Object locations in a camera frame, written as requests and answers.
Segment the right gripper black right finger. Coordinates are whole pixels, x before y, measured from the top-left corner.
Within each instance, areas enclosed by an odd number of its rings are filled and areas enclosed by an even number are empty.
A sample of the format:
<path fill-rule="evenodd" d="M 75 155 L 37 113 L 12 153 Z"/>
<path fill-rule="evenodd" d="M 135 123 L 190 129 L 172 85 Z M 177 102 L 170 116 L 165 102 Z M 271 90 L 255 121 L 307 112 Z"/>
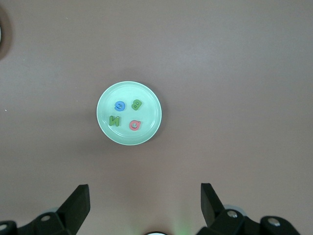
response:
<path fill-rule="evenodd" d="M 201 184 L 201 211 L 206 226 L 197 235 L 300 235 L 287 220 L 264 216 L 251 220 L 235 209 L 226 209 L 210 183 Z"/>

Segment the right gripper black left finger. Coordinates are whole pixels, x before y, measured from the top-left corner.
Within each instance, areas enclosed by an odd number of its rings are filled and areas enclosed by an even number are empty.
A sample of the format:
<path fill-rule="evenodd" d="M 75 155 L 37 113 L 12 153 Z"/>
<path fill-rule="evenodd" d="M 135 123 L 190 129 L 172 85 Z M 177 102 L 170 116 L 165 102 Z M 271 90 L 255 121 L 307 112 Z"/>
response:
<path fill-rule="evenodd" d="M 0 221 L 0 235 L 77 235 L 89 214 L 89 186 L 79 185 L 55 211 L 37 216 L 17 227 L 13 220 Z"/>

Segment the green plate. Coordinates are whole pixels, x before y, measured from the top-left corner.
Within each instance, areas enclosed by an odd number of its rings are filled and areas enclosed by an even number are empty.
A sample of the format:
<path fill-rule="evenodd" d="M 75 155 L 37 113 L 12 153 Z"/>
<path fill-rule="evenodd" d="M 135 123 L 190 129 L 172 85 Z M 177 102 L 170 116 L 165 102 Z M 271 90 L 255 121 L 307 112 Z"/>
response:
<path fill-rule="evenodd" d="M 135 111 L 131 105 L 135 99 L 142 101 L 141 107 Z M 122 112 L 114 109 L 117 101 L 123 101 L 126 108 Z M 110 116 L 120 116 L 120 126 L 109 126 Z M 158 131 L 162 121 L 162 108 L 158 97 L 147 86 L 123 81 L 108 87 L 100 96 L 96 117 L 102 132 L 113 142 L 133 146 L 150 140 Z M 129 128 L 132 120 L 141 122 L 137 131 Z"/>

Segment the brown table cover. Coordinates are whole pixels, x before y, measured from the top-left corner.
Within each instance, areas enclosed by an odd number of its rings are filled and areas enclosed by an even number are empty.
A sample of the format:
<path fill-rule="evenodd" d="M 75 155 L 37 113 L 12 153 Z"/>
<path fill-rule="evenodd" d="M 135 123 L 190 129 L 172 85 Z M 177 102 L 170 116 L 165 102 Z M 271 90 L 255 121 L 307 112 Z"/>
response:
<path fill-rule="evenodd" d="M 313 235 L 313 0 L 0 0 L 0 24 L 0 220 L 88 184 L 78 235 L 194 235 L 211 183 Z M 97 121 L 123 81 L 161 104 L 139 145 Z"/>

